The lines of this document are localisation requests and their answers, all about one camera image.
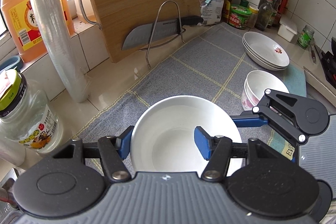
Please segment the white plate with brown stain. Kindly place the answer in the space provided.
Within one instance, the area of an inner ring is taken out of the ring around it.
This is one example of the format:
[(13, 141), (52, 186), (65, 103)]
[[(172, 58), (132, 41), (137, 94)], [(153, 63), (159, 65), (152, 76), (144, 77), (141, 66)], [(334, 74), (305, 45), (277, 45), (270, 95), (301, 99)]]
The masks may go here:
[(245, 44), (243, 44), (245, 51), (247, 53), (247, 55), (258, 65), (260, 65), (261, 67), (268, 69), (269, 71), (284, 71), (286, 69), (286, 67), (284, 68), (278, 68), (278, 67), (274, 67), (272, 65), (268, 65), (266, 64), (264, 61), (261, 61), (260, 59), (257, 58), (256, 55), (254, 55)]

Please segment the white floral plate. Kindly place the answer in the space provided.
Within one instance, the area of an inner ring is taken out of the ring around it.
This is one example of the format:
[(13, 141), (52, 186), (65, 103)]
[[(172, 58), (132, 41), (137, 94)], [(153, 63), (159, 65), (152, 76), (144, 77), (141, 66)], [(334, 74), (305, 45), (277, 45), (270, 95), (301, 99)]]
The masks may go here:
[(249, 49), (263, 60), (276, 65), (277, 67), (287, 67), (290, 63), (289, 56), (282, 46), (258, 32), (246, 32), (243, 35)]

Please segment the white bowl pink flower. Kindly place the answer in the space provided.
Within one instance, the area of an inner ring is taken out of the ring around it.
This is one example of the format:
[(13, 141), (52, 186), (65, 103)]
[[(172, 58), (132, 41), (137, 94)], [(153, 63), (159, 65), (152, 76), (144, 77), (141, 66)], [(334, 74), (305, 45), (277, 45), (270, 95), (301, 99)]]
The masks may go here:
[(244, 111), (252, 110), (253, 107), (257, 106), (247, 96), (246, 89), (243, 89), (243, 92), (242, 92), (242, 95), (241, 95), (241, 105), (242, 105)]

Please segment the grey and teal towel mat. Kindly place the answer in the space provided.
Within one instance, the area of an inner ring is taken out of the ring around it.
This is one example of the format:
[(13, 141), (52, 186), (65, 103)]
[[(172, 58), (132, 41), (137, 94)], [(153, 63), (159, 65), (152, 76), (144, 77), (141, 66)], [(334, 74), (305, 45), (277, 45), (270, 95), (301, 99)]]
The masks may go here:
[(78, 132), (79, 138), (89, 143), (120, 135), (150, 106), (172, 96), (201, 97), (229, 115), (240, 114), (245, 78), (259, 69), (245, 52), (243, 35), (242, 30), (218, 24), (161, 54), (151, 69), (142, 52), (117, 64), (104, 61), (89, 73), (89, 100), (98, 114)]

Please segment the small green label jar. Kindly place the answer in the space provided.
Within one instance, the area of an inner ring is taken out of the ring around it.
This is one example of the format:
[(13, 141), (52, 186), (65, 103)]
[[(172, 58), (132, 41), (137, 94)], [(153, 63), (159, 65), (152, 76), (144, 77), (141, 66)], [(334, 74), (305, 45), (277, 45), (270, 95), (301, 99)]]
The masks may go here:
[(311, 26), (306, 25), (298, 36), (298, 45), (303, 49), (307, 49), (314, 36), (314, 33), (314, 29)]

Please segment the white plastic seasoning box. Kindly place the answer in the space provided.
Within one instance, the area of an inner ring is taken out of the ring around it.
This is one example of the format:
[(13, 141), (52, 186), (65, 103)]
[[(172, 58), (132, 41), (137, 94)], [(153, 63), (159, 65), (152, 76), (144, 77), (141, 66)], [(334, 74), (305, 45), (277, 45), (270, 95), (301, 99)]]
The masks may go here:
[(297, 35), (297, 25), (287, 16), (283, 15), (279, 21), (277, 34), (286, 41), (291, 42), (293, 38)]

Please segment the glass jar with green lid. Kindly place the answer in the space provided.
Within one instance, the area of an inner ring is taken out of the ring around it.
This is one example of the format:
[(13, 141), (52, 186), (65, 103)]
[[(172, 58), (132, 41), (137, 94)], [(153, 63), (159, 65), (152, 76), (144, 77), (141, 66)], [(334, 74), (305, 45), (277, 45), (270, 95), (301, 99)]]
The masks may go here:
[(63, 124), (42, 85), (15, 69), (1, 72), (1, 133), (39, 154), (55, 150), (63, 138)]

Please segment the green lidded sauce jar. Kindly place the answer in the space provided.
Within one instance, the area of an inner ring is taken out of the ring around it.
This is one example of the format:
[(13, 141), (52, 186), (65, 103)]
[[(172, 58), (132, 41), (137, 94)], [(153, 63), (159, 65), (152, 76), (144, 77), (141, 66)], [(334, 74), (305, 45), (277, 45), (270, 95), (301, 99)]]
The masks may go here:
[(234, 28), (244, 30), (247, 27), (248, 20), (252, 12), (243, 6), (232, 5), (228, 17), (228, 24)]

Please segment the yellow lidded spice jar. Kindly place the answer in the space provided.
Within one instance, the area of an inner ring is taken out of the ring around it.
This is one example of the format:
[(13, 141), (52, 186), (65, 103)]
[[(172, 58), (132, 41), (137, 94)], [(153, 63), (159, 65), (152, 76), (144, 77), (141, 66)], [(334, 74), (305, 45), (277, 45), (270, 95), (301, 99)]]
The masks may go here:
[(248, 9), (251, 12), (251, 16), (248, 19), (247, 27), (254, 28), (257, 21), (259, 9), (254, 5), (249, 5)]

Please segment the white plastic food bag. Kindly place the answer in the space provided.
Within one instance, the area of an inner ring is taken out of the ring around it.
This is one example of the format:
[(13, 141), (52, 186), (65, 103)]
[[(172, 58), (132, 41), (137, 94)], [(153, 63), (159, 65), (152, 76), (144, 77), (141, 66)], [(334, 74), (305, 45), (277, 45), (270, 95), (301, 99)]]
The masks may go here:
[(206, 0), (205, 4), (201, 7), (201, 17), (203, 21), (201, 25), (208, 26), (217, 24), (215, 15), (215, 0)]

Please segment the green capped bottle behind jar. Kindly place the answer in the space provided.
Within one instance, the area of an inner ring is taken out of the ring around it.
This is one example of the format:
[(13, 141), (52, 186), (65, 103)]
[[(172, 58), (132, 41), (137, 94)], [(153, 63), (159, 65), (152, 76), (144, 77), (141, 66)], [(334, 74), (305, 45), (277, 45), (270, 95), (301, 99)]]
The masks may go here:
[(240, 0), (239, 5), (248, 8), (249, 7), (249, 2), (247, 0)]

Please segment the sauce bottles in corner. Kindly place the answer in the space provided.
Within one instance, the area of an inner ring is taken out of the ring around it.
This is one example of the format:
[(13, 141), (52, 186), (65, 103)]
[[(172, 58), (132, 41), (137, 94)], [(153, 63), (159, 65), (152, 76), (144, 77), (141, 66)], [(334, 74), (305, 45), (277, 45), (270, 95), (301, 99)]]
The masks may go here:
[(288, 11), (289, 0), (272, 0), (273, 14), (268, 23), (268, 28), (277, 27), (280, 19)]

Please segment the steel sink faucet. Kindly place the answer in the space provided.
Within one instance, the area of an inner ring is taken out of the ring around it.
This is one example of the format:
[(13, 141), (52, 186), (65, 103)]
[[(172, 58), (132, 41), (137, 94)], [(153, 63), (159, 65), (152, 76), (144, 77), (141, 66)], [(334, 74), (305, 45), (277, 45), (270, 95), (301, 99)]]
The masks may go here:
[(7, 174), (1, 179), (1, 199), (2, 203), (17, 209), (18, 204), (13, 195), (13, 186), (19, 177), (19, 172), (16, 168), (11, 168)]

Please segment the orange oil jug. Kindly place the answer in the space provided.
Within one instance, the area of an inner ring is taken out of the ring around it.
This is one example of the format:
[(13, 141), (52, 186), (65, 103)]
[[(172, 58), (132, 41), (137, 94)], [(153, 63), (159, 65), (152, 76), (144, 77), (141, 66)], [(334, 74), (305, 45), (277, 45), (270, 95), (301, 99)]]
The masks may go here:
[(47, 52), (30, 0), (1, 0), (1, 12), (25, 63)]

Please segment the brown handled utensil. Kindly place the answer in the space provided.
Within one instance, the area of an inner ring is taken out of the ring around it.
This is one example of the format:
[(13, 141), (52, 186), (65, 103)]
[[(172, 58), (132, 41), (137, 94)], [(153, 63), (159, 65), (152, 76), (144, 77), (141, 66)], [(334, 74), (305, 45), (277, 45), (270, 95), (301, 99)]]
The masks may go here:
[(310, 54), (311, 54), (311, 59), (312, 59), (313, 63), (315, 64), (316, 61), (317, 61), (317, 58), (316, 58), (316, 53), (315, 53), (315, 50), (314, 50), (314, 39), (312, 39), (310, 44), (309, 44), (309, 50), (310, 50)]

